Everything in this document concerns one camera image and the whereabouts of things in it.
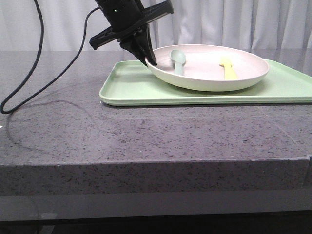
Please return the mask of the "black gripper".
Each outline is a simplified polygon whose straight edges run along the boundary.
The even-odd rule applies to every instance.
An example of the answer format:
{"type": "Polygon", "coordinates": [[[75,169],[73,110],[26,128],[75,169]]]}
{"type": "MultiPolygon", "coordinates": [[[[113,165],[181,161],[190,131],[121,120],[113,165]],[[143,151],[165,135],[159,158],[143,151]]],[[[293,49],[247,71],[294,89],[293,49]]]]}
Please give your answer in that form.
{"type": "Polygon", "coordinates": [[[134,55],[147,66],[157,65],[152,48],[149,23],[173,14],[171,1],[145,8],[139,0],[97,0],[98,7],[108,20],[110,26],[99,34],[91,37],[89,44],[94,50],[118,40],[122,49],[134,55]]]}

